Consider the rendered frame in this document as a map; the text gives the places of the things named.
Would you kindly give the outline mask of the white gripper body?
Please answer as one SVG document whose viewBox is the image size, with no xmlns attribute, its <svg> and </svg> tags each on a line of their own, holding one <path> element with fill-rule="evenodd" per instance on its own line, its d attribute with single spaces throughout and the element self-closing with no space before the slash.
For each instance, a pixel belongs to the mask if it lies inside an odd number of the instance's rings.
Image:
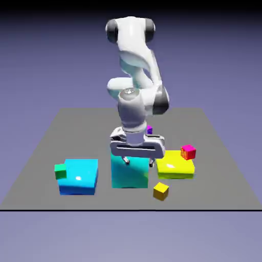
<svg viewBox="0 0 262 262">
<path fill-rule="evenodd" d="M 165 139 L 160 135 L 144 135 L 141 145 L 129 145 L 125 138 L 111 138 L 111 153 L 114 156 L 161 159 L 165 155 Z"/>
</svg>

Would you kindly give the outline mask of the small yellow cube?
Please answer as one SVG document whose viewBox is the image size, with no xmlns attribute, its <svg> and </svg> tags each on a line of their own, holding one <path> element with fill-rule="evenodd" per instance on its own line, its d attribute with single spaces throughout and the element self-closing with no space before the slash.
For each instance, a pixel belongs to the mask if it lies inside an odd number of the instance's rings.
<svg viewBox="0 0 262 262">
<path fill-rule="evenodd" d="M 164 201 L 167 198 L 168 193 L 169 193 L 169 186 L 161 182 L 159 182 L 153 188 L 153 197 L 160 201 Z"/>
</svg>

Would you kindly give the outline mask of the small red cube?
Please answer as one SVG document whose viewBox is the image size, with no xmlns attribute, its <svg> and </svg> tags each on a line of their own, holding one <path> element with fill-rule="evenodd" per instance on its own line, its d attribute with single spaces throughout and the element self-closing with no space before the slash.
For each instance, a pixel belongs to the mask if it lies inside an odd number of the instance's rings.
<svg viewBox="0 0 262 262">
<path fill-rule="evenodd" d="M 185 160 L 192 160 L 196 156 L 196 148 L 191 144 L 183 145 L 181 147 L 181 157 Z"/>
</svg>

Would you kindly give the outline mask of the small green cube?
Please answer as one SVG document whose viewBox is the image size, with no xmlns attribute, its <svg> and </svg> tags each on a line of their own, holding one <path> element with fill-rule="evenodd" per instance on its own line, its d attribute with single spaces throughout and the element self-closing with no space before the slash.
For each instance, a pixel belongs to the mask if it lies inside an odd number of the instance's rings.
<svg viewBox="0 0 262 262">
<path fill-rule="evenodd" d="M 63 164 L 55 164 L 54 172 L 56 180 L 66 179 L 67 178 L 67 168 L 66 165 Z"/>
</svg>

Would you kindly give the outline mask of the large teal box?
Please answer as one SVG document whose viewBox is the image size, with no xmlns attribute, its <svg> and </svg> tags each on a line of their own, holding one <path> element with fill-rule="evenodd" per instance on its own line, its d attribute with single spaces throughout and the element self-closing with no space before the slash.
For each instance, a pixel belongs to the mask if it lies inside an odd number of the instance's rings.
<svg viewBox="0 0 262 262">
<path fill-rule="evenodd" d="M 120 156 L 111 154 L 112 188 L 148 188 L 149 159 L 128 159 L 126 165 Z"/>
</svg>

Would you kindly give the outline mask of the large yellow box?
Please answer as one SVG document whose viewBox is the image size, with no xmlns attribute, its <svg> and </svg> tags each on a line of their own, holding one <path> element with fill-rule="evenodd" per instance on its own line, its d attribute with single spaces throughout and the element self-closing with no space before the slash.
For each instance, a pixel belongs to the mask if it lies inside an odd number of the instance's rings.
<svg viewBox="0 0 262 262">
<path fill-rule="evenodd" d="M 192 160 L 186 160 L 179 150 L 167 150 L 165 156 L 156 159 L 159 179 L 192 179 L 195 166 Z"/>
</svg>

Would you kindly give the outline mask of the large light blue box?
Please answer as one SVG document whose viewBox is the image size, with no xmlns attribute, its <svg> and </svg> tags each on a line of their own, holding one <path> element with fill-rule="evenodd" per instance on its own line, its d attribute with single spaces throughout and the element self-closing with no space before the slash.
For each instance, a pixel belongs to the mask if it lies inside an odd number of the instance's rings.
<svg viewBox="0 0 262 262">
<path fill-rule="evenodd" d="M 58 179 L 60 195 L 94 195 L 98 159 L 65 159 L 66 178 Z"/>
</svg>

